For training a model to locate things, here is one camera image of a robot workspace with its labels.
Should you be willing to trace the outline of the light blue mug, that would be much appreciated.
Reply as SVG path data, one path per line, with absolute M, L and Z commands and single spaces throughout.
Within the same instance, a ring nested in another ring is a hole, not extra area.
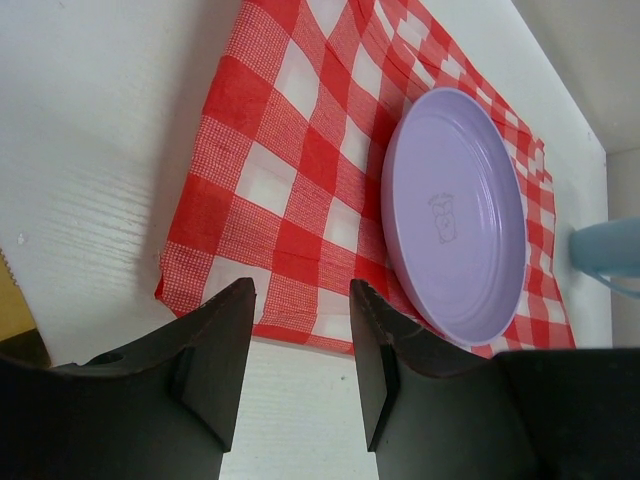
M 615 293 L 639 298 L 637 290 L 612 281 L 612 278 L 639 278 L 638 217 L 611 220 L 572 232 L 569 256 L 575 270 Z

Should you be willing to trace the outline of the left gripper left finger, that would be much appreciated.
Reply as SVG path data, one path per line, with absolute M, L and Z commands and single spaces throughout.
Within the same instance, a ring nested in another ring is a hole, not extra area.
M 196 310 L 78 365 L 1 360 L 5 479 L 215 479 L 233 442 L 256 292 Z

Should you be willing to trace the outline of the purple plastic plate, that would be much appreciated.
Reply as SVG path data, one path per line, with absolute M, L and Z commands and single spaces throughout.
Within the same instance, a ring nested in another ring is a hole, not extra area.
M 477 101 L 441 87 L 409 108 L 384 157 L 381 218 L 394 272 L 426 322 L 465 346 L 506 331 L 527 227 L 516 169 Z

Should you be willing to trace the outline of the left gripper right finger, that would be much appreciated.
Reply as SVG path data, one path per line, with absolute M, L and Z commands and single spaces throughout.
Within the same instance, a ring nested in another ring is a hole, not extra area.
M 363 280 L 350 321 L 366 445 L 382 479 L 635 479 L 635 348 L 469 353 Z

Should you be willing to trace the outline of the red white checkered cloth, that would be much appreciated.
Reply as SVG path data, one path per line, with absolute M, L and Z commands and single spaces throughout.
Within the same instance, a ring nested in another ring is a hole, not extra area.
M 489 345 L 571 348 L 553 274 L 544 145 L 419 1 L 246 1 L 204 104 L 155 295 L 184 315 L 253 279 L 257 336 L 351 354 L 349 284 L 412 307 L 386 260 L 384 150 L 423 93 L 453 87 L 495 122 L 527 221 L 524 291 Z

